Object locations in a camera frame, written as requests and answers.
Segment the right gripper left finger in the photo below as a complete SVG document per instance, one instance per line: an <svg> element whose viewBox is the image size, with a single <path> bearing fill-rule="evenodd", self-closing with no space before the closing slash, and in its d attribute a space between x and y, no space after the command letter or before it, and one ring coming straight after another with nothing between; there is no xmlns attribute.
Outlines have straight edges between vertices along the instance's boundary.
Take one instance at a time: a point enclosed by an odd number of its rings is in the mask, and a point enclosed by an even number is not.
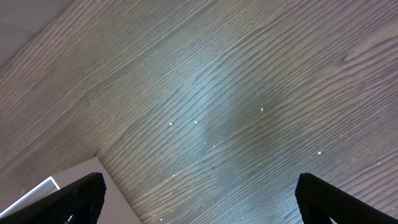
<svg viewBox="0 0 398 224"><path fill-rule="evenodd" d="M92 172L39 201L1 218L1 224L96 224L104 204L102 173Z"/></svg>

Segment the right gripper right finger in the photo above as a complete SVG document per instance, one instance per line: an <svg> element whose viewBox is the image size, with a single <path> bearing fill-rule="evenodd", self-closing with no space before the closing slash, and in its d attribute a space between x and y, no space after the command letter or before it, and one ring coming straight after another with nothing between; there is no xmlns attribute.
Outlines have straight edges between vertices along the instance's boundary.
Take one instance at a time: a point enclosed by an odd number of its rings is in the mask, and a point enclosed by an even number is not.
<svg viewBox="0 0 398 224"><path fill-rule="evenodd" d="M397 219L310 173L299 175L295 197L304 224L397 224Z"/></svg>

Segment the pink cardboard box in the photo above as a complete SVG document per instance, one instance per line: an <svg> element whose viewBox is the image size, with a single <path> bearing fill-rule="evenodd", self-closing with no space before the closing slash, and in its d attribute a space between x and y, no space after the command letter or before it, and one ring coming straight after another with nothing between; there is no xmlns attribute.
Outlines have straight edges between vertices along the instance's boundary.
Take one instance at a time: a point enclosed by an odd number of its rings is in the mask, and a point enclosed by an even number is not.
<svg viewBox="0 0 398 224"><path fill-rule="evenodd" d="M97 157L89 159L71 168L63 170L42 181L39 185L24 194L8 208L1 210L1 218L33 204L34 202L66 187L72 182L90 174L100 172L106 184L104 205L98 219L100 224L142 224L134 210L128 204L121 191Z"/></svg>

